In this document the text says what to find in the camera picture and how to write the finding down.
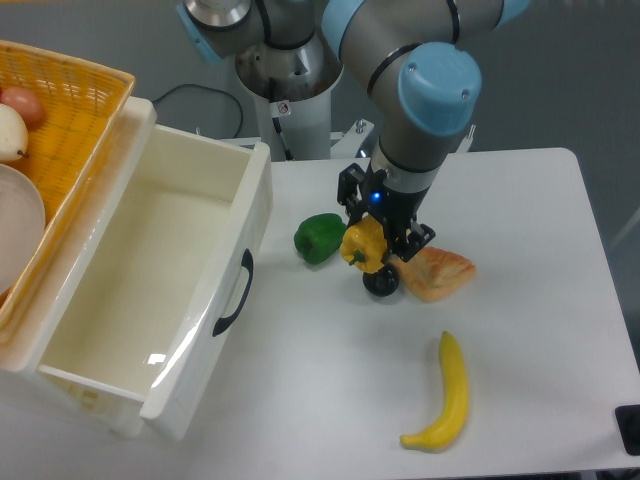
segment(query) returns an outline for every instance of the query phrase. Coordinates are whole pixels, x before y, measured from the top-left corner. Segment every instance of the drawer handle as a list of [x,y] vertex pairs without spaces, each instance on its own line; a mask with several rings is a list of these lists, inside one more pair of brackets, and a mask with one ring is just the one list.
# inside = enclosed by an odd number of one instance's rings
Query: drawer handle
[[213,336],[216,337],[221,333],[224,333],[227,328],[231,326],[231,324],[238,318],[240,315],[240,310],[244,307],[244,302],[247,301],[247,295],[249,295],[249,289],[251,288],[251,282],[253,281],[253,256],[249,249],[244,251],[242,255],[242,263],[240,264],[242,267],[246,268],[249,272],[249,280],[247,280],[247,285],[244,287],[244,292],[242,292],[242,298],[240,299],[240,303],[238,304],[238,308],[228,317],[220,317],[213,327]]

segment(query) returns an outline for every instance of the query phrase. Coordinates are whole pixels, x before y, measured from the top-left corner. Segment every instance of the blue joint cap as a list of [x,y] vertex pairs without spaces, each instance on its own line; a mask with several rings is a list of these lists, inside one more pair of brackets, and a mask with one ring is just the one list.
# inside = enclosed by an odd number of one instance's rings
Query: blue joint cap
[[187,13],[187,9],[185,6],[180,3],[176,5],[176,12],[178,13],[178,17],[180,17],[180,21],[187,31],[187,35],[189,35],[189,39],[193,42],[193,45],[196,47],[196,50],[202,57],[205,63],[218,63],[222,60],[220,55],[218,55],[211,45],[205,40],[202,36],[198,28],[194,25],[191,17]]
[[471,119],[482,75],[471,55],[448,43],[425,43],[402,66],[398,96],[407,116],[421,130],[446,137]]
[[529,0],[503,0],[502,16],[497,26],[500,27],[508,21],[513,20],[527,8],[529,8]]
[[349,22],[364,0],[331,0],[322,15],[322,33],[337,58],[340,58],[342,37]]

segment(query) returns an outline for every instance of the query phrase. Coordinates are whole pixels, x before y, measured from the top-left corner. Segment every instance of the plastic food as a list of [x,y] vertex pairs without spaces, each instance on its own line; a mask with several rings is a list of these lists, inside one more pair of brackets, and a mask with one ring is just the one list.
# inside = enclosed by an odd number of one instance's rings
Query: plastic food
[[22,87],[9,87],[0,94],[0,103],[8,105],[20,114],[29,129],[39,127],[46,112],[38,96]]
[[0,104],[0,162],[27,155],[29,132],[22,117],[8,105]]
[[307,263],[317,265],[338,250],[346,229],[340,215],[321,213],[300,224],[293,242]]
[[386,250],[382,225],[370,215],[349,227],[340,245],[342,258],[365,273],[375,273],[384,267],[382,257]]
[[449,332],[440,339],[440,368],[444,381],[445,403],[440,417],[422,432],[401,435],[405,448],[441,450],[460,434],[469,413],[469,381],[462,350]]
[[402,283],[416,297],[436,302],[456,292],[476,276],[477,268],[468,258],[435,247],[423,247],[411,260],[391,257]]

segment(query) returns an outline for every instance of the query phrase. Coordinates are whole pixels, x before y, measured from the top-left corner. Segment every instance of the white bowl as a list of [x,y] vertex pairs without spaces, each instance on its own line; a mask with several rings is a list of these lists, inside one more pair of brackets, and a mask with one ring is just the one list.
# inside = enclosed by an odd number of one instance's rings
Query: white bowl
[[0,164],[0,297],[36,252],[45,228],[42,197],[25,175]]

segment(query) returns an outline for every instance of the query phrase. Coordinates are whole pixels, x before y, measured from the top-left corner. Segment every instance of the black wheel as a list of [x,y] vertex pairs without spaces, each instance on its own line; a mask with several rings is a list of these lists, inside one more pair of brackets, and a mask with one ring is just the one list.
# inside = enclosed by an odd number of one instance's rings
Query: black wheel
[[393,265],[385,265],[376,273],[363,273],[362,283],[376,297],[388,297],[398,289],[400,280]]

